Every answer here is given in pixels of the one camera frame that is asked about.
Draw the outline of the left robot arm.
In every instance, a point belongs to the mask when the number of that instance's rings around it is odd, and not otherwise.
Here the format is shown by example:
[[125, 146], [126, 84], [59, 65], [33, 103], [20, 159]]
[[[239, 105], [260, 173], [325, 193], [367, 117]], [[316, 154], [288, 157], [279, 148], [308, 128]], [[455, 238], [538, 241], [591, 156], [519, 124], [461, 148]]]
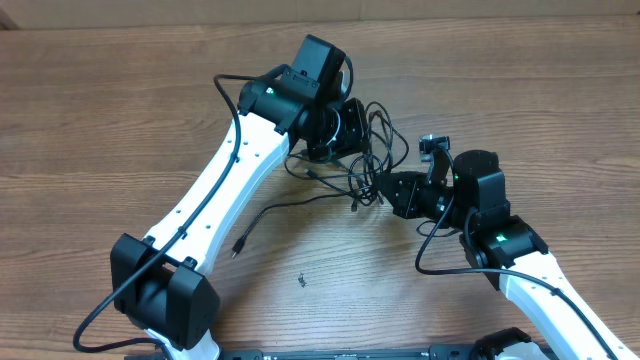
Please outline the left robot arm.
[[114, 306], [162, 359], [219, 356], [210, 327], [220, 298], [207, 277], [238, 216], [296, 143], [318, 163], [364, 147], [353, 65], [331, 43], [308, 35], [292, 64], [242, 80], [238, 100], [227, 102], [225, 140], [186, 195], [143, 239], [124, 234], [110, 254]]

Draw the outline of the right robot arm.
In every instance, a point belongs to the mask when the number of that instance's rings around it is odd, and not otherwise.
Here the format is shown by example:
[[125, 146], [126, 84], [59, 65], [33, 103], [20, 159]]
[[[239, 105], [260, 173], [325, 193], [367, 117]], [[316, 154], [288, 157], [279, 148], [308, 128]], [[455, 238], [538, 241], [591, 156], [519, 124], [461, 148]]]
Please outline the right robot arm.
[[385, 172], [376, 186], [395, 215], [459, 231], [469, 265], [454, 274], [485, 275], [559, 359], [634, 358], [570, 284], [541, 236], [512, 214], [496, 153], [451, 157], [433, 146], [426, 156], [429, 172]]

